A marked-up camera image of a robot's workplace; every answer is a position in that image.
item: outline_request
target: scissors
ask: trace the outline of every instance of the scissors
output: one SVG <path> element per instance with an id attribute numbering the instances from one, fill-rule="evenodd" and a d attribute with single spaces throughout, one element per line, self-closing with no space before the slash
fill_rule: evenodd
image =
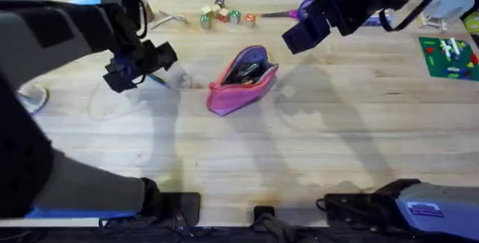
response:
<path id="1" fill-rule="evenodd" d="M 306 13 L 306 7 L 309 6 L 314 0 L 304 0 L 298 7 L 297 10 L 289 10 L 282 12 L 266 13 L 261 14 L 263 18 L 276 18 L 276 17 L 291 17 L 302 21 L 306 19 L 308 14 Z"/>

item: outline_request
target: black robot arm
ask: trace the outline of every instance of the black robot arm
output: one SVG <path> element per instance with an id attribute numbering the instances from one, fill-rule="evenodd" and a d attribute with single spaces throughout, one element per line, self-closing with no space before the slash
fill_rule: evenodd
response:
<path id="1" fill-rule="evenodd" d="M 432 0 L 424 0 L 404 22 L 392 28 L 384 14 L 381 23 L 386 31 L 405 28 Z M 341 35 L 354 33 L 376 11 L 401 9 L 408 0 L 315 0 L 307 8 L 308 17 L 283 34 L 284 42 L 293 54 L 312 49 L 337 27 Z"/>
<path id="2" fill-rule="evenodd" d="M 117 92 L 168 69 L 177 60 L 170 45 L 137 36 L 140 7 L 140 0 L 0 1 L 0 218 L 164 217 L 155 182 L 89 167 L 53 149 L 15 94 L 41 74 L 107 49 L 113 59 L 104 79 Z"/>

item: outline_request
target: wooden tabletop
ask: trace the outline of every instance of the wooden tabletop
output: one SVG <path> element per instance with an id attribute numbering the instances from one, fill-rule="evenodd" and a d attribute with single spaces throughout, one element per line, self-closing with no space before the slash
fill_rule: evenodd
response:
<path id="1" fill-rule="evenodd" d="M 161 191 L 200 192 L 204 226 L 248 225 L 254 205 L 275 206 L 292 224 L 321 225 L 314 201 L 325 193 L 373 190 L 399 178 L 479 185 L 479 84 L 429 76 L 418 37 L 440 37 L 437 30 L 361 28 L 348 37 L 334 30 L 317 48 L 292 55 L 281 35 L 294 19 L 257 18 L 253 29 L 215 20 L 204 30 L 200 9 L 214 0 L 148 1 L 190 21 L 167 22 L 147 36 L 177 52 L 178 62 L 160 74 L 174 89 L 147 80 L 113 92 L 102 78 L 110 52 L 36 79 L 51 98 L 35 120 L 69 157 L 149 177 Z M 301 1 L 226 5 L 244 15 Z M 472 41 L 460 23 L 443 37 Z M 272 91 L 226 117 L 208 111 L 208 83 L 254 44 L 279 64 Z"/>

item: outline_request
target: pink pencil case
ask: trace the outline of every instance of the pink pencil case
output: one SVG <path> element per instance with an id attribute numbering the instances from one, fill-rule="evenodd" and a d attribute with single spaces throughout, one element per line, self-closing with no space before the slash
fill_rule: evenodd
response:
<path id="1" fill-rule="evenodd" d="M 252 80 L 238 83 L 242 74 L 240 70 L 244 69 L 243 67 L 256 67 L 257 69 Z M 225 116 L 259 100 L 268 93 L 274 84 L 276 70 L 278 70 L 278 65 L 268 62 L 268 54 L 263 46 L 245 48 L 223 71 L 218 80 L 210 83 L 208 109 L 220 116 Z"/>

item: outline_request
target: floor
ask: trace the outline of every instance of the floor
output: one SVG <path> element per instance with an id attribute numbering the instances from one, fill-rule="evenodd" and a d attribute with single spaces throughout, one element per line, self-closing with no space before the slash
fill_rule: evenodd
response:
<path id="1" fill-rule="evenodd" d="M 18 231 L 17 234 L 27 233 L 16 242 L 22 243 L 276 243 L 273 236 L 268 233 L 255 233 L 249 228 L 199 228 L 192 230 L 196 237 L 179 234 L 170 230 L 149 227 L 120 232 L 103 231 L 99 229 L 56 229 L 56 230 L 31 230 Z M 353 232 L 350 230 L 331 231 L 327 228 L 317 228 L 308 231 L 308 235 L 316 240 L 297 243 L 413 243 L 408 239 L 393 239 L 378 236 L 370 232 Z"/>

